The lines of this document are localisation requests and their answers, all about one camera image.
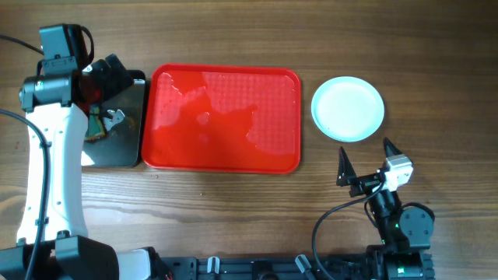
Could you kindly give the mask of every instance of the white plate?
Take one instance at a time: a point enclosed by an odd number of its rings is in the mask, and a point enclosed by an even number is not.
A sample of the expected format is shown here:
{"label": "white plate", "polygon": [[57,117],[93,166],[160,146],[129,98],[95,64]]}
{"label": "white plate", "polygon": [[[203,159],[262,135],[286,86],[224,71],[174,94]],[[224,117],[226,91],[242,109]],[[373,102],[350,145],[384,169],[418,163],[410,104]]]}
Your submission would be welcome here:
{"label": "white plate", "polygon": [[384,102],[368,82],[333,78],[321,85],[311,101],[314,123],[328,137],[356,142],[372,135],[384,119]]}

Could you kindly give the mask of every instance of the table surface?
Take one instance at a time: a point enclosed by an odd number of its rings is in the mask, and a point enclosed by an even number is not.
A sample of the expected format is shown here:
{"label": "table surface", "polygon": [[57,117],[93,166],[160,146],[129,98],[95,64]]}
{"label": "table surface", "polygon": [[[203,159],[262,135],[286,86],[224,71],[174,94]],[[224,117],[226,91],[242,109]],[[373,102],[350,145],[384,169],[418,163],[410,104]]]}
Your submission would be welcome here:
{"label": "table surface", "polygon": [[[168,62],[291,68],[303,83],[302,158],[286,176],[84,168],[89,237],[117,251],[154,246],[162,256],[295,256],[311,231],[350,200],[335,186],[343,145],[358,174],[384,160],[388,136],[415,162],[399,191],[436,215],[430,252],[438,278],[498,276],[498,6],[422,1],[0,0],[0,33],[39,45],[38,28],[87,26],[96,58],[115,53],[150,77]],[[21,114],[18,92],[39,54],[0,42],[0,107]],[[357,143],[314,125],[314,91],[352,75],[381,93],[381,128]],[[0,247],[15,245],[26,199],[25,126],[0,117]],[[321,253],[380,242],[363,206],[321,227]]]}

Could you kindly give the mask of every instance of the wire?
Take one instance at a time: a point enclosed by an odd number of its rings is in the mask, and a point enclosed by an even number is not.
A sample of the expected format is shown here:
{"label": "wire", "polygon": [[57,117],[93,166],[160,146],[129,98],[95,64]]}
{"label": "wire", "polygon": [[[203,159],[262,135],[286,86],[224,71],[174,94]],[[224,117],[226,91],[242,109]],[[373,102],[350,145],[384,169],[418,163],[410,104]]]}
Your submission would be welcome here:
{"label": "wire", "polygon": [[88,54],[88,60],[89,60],[89,63],[92,63],[93,61],[93,58],[95,56],[95,53],[93,52],[93,37],[92,37],[92,34],[91,32],[88,30],[88,28],[84,27],[84,26],[81,26],[81,30],[88,36],[88,38],[90,39],[90,53]]}
{"label": "wire", "polygon": [[366,208],[367,204],[368,204],[368,201],[365,201],[365,204],[363,205],[363,209],[365,209],[365,214],[368,217],[368,219],[370,220],[370,222],[372,223],[373,227],[377,228],[377,225],[375,224],[374,219],[372,219],[372,216],[370,215],[370,213],[368,212],[368,209]]}
{"label": "wire", "polygon": [[30,44],[28,44],[28,43],[26,43],[24,41],[21,41],[19,39],[16,39],[16,38],[13,38],[13,37],[10,37],[10,36],[6,36],[6,35],[2,35],[2,34],[0,34],[0,39],[20,44],[21,46],[24,46],[24,47],[27,47],[27,48],[33,50],[33,51],[36,51],[38,54],[42,54],[42,55],[44,54],[44,52],[41,49],[39,49],[37,47],[33,47],[32,45],[30,45]]}
{"label": "wire", "polygon": [[28,268],[26,270],[26,280],[31,280],[33,276],[33,270],[35,263],[37,261],[38,251],[40,250],[41,237],[43,236],[44,227],[45,227],[45,218],[47,212],[47,193],[48,193],[48,176],[50,169],[50,161],[49,161],[49,144],[47,143],[47,139],[36,125],[34,125],[31,121],[28,121],[25,117],[21,117],[18,114],[14,114],[13,112],[9,112],[7,110],[0,109],[0,114],[7,115],[9,117],[13,117],[18,121],[22,121],[28,127],[33,129],[34,133],[40,139],[40,147],[44,157],[44,175],[42,180],[42,188],[41,188],[41,201],[40,201],[40,213],[38,215],[38,230],[37,237],[35,238],[33,245],[33,252],[31,253],[30,263],[28,264]]}
{"label": "wire", "polygon": [[341,210],[343,208],[349,207],[351,205],[355,205],[356,203],[361,203],[361,202],[364,202],[364,201],[368,201],[369,199],[373,198],[378,193],[380,193],[381,190],[382,190],[382,187],[383,187],[383,184],[380,185],[373,193],[367,195],[364,198],[359,198],[359,199],[347,202],[347,203],[345,203],[343,205],[336,206],[336,207],[328,210],[325,214],[323,214],[318,219],[317,224],[314,226],[313,234],[311,235],[311,249],[313,251],[313,256],[314,256],[314,259],[316,260],[316,262],[318,264],[318,267],[323,271],[323,273],[325,274],[325,276],[327,276],[327,278],[329,278],[331,280],[334,280],[334,278],[328,273],[328,271],[325,269],[324,265],[321,263],[320,259],[318,258],[318,252],[317,252],[317,232],[318,232],[318,228],[320,227],[320,224],[327,217],[329,217],[329,215],[332,214],[333,212],[337,212],[337,211],[339,211],[339,210]]}

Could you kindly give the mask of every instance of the green object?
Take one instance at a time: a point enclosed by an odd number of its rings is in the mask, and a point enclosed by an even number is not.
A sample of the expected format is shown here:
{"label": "green object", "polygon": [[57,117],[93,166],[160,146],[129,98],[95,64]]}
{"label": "green object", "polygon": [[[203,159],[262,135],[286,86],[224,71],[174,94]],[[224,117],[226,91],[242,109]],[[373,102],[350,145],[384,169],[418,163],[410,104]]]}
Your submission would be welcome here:
{"label": "green object", "polygon": [[85,141],[94,141],[105,135],[106,131],[103,129],[102,121],[100,121],[100,107],[98,104],[90,105]]}

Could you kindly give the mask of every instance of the plastic tray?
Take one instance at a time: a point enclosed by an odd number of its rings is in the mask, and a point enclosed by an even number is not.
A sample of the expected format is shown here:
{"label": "plastic tray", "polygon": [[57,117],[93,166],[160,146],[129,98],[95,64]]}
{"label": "plastic tray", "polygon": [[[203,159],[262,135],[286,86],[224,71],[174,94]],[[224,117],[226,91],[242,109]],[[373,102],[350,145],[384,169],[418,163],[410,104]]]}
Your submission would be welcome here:
{"label": "plastic tray", "polygon": [[142,158],[160,169],[289,173],[300,161],[300,100],[289,69],[162,65]]}

